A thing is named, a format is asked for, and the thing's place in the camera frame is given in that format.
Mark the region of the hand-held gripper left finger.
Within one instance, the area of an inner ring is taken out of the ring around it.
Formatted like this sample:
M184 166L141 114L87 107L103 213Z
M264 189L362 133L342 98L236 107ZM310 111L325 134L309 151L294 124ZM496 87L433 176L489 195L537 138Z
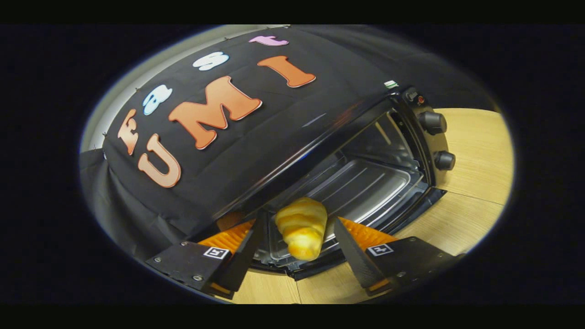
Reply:
M148 259L146 264L159 275L198 293L233 298L265 237L267 223L267 213L260 212L255 219L213 236L218 239L231 233L232 249L182 241Z

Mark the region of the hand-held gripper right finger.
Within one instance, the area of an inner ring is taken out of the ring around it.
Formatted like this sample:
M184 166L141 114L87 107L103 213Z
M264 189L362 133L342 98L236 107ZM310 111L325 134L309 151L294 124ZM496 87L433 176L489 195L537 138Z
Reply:
M342 217L335 219L334 234L353 275L370 297L424 283L464 257L418 237L393 237Z

